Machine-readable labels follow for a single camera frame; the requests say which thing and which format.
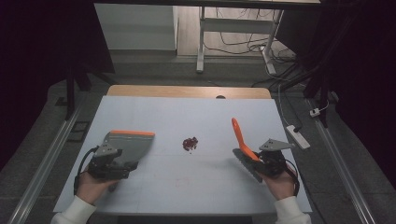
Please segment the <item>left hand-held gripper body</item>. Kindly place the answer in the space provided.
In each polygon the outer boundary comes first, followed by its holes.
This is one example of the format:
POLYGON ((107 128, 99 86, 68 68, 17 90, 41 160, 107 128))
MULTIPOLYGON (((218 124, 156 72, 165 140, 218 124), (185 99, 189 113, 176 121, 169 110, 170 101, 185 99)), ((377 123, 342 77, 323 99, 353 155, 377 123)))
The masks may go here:
POLYGON ((130 171, 116 162, 116 158, 121 155, 121 149, 116 149, 110 144, 102 144, 95 150, 89 162, 88 173, 95 179, 120 180, 128 178, 130 171))

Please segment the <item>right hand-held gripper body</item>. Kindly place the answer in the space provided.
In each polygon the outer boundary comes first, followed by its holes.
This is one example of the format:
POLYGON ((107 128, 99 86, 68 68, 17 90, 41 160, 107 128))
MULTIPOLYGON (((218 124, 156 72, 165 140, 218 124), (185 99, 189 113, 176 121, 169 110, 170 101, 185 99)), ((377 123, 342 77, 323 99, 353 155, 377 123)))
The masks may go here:
POLYGON ((294 144, 268 139, 259 147, 261 153, 261 162, 254 165, 261 165, 265 168, 266 176, 276 178, 286 169, 286 159, 282 153, 283 149, 293 148, 294 144))

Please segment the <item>grey dustpan with orange edge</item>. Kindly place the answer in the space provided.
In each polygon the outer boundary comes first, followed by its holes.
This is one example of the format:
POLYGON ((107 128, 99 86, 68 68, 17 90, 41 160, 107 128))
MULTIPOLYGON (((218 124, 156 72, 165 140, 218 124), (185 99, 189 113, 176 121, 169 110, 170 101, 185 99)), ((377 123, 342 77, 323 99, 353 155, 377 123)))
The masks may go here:
POLYGON ((154 137, 152 132, 112 130, 106 135, 104 143, 121 150, 114 162, 127 167, 139 162, 149 152, 154 137))

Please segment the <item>orange brush with grey bristles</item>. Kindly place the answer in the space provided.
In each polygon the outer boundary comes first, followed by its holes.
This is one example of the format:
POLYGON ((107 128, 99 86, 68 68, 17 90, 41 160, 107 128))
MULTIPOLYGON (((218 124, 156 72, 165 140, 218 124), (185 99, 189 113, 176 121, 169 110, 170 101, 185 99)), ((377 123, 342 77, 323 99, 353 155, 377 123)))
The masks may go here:
POLYGON ((244 138, 236 118, 232 118, 233 131, 238 142, 239 148, 233 150, 235 157, 243 164, 243 166, 251 173, 251 175, 259 182, 262 178, 257 174, 253 165, 261 162, 259 157, 245 144, 244 138))

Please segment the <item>pile of red crumbs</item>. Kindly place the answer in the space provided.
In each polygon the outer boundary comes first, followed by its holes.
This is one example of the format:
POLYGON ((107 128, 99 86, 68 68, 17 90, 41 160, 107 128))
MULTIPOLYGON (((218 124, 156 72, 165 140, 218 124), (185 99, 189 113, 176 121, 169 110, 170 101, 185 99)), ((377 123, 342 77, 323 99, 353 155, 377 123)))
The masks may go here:
POLYGON ((192 138, 187 138, 182 142, 183 149, 192 152, 197 148, 198 139, 194 136, 192 138))

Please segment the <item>person's left hand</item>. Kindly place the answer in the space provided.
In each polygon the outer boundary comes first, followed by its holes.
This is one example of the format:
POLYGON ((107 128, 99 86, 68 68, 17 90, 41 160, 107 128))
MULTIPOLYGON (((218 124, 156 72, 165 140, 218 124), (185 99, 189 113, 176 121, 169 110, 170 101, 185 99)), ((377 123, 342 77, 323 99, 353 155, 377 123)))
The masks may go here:
POLYGON ((88 172, 83 172, 79 176, 77 196, 85 203, 94 205, 102 194, 116 183, 118 183, 118 180, 98 180, 88 172))

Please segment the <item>white power strip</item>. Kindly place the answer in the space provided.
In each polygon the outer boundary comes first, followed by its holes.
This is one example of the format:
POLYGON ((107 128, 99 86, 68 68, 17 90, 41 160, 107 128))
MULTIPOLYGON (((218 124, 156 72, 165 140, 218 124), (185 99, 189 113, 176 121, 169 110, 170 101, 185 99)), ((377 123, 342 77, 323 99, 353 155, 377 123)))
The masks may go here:
POLYGON ((287 126, 286 131, 301 149, 308 149, 311 147, 311 145, 307 142, 307 140, 302 136, 302 134, 296 129, 294 125, 287 126))

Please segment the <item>dark rectangular floor plate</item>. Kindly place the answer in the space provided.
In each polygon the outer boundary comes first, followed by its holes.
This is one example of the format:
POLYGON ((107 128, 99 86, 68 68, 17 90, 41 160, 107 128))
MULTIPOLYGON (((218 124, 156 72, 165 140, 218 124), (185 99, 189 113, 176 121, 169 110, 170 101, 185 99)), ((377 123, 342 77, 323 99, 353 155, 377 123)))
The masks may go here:
POLYGON ((90 126, 91 123, 89 121, 76 121, 67 137, 67 142, 82 143, 88 134, 90 126))

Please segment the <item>white table mat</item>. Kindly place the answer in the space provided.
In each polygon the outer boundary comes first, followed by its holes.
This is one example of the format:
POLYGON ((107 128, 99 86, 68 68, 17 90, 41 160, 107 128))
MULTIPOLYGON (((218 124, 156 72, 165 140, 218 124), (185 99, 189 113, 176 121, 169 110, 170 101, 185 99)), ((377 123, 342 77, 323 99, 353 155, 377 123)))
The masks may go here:
POLYGON ((275 212, 274 197, 233 154, 236 118, 253 150, 268 139, 286 141, 272 99, 199 99, 106 96, 81 152, 112 130, 155 133, 148 154, 97 210, 114 215, 242 216, 275 212), (188 152, 182 142, 196 137, 188 152))

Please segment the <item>black stand legs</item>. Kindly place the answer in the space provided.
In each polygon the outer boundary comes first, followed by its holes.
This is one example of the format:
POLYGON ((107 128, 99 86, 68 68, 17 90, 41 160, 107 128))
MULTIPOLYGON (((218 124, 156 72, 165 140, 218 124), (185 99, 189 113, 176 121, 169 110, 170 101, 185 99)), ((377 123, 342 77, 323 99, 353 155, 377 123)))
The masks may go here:
POLYGON ((314 98, 319 93, 319 115, 318 118, 322 125, 327 128, 326 109, 329 105, 328 100, 328 78, 324 72, 324 65, 320 63, 310 70, 304 70, 298 73, 293 78, 288 78, 288 75, 298 67, 297 63, 293 63, 288 69, 286 69, 279 76, 273 78, 279 82, 283 81, 283 84, 278 85, 280 91, 285 91, 297 84, 301 84, 303 81, 308 80, 308 83, 303 91, 305 98, 314 98))
POLYGON ((70 120, 77 111, 75 86, 78 86, 81 91, 90 91, 92 83, 89 79, 89 74, 99 77, 107 84, 114 85, 117 84, 117 81, 110 78, 108 74, 115 73, 112 63, 105 68, 98 68, 87 63, 73 63, 66 72, 66 101, 64 102, 66 115, 64 119, 70 120))

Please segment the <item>wooden table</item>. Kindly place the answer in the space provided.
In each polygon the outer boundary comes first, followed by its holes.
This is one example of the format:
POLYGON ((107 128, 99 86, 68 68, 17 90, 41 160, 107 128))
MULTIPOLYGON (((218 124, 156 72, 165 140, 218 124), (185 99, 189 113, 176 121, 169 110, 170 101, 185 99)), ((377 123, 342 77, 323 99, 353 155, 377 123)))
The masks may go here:
POLYGON ((218 98, 225 99, 270 99, 271 93, 264 88, 241 87, 190 87, 190 86, 149 86, 112 85, 108 96, 218 98))

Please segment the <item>black curtain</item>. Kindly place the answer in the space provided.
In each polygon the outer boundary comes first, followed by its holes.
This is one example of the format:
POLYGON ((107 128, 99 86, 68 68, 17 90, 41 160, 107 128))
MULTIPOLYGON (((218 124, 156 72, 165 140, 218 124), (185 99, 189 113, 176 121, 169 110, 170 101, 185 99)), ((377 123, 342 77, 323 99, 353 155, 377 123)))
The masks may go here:
POLYGON ((95 0, 0 0, 0 170, 14 155, 51 85, 114 71, 95 0))
POLYGON ((286 10, 276 37, 310 70, 322 63, 335 111, 396 191, 396 0, 320 0, 286 10))

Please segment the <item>white panel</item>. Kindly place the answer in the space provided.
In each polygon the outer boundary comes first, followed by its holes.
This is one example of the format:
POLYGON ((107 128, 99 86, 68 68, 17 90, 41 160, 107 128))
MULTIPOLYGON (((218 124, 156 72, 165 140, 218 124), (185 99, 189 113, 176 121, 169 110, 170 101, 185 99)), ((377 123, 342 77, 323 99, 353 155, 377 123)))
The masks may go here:
POLYGON ((110 49, 177 49, 177 7, 99 3, 94 7, 110 49))

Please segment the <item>metal floor rail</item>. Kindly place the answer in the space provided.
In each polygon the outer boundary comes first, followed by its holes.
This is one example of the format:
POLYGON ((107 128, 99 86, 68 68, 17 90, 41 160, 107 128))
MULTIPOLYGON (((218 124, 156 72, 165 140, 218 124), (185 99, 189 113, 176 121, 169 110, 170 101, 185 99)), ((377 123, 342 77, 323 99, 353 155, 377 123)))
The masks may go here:
POLYGON ((71 113, 68 120, 64 121, 60 130, 55 135, 46 155, 42 162, 39 164, 35 174, 33 175, 26 191, 21 196, 19 203, 14 209, 7 224, 24 224, 28 218, 33 206, 39 196, 40 191, 43 189, 50 171, 56 162, 64 143, 66 142, 67 135, 70 134, 78 115, 81 111, 84 100, 79 99, 75 110, 71 113))
POLYGON ((366 202, 361 189, 358 187, 352 174, 349 172, 347 164, 336 145, 332 134, 328 128, 325 128, 318 117, 314 117, 313 121, 316 124, 318 132, 324 142, 325 147, 328 149, 332 162, 337 173, 339 174, 343 185, 352 201, 355 210, 361 220, 362 224, 377 224, 374 214, 372 213, 368 203, 366 202))

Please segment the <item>white desk frame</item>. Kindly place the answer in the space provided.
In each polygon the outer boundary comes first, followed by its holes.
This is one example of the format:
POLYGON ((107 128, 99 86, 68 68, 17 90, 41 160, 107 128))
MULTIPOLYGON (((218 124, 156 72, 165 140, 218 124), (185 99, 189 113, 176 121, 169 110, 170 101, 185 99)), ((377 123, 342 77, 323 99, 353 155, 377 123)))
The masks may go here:
POLYGON ((199 9, 199 45, 197 52, 196 72, 204 72, 204 38, 205 32, 218 33, 246 33, 268 35, 267 43, 264 47, 259 47, 261 55, 265 62, 265 67, 269 75, 275 75, 276 70, 270 57, 270 50, 276 37, 276 32, 283 11, 274 10, 274 17, 270 21, 259 20, 239 20, 239 19, 219 19, 207 18, 205 16, 205 7, 199 9))

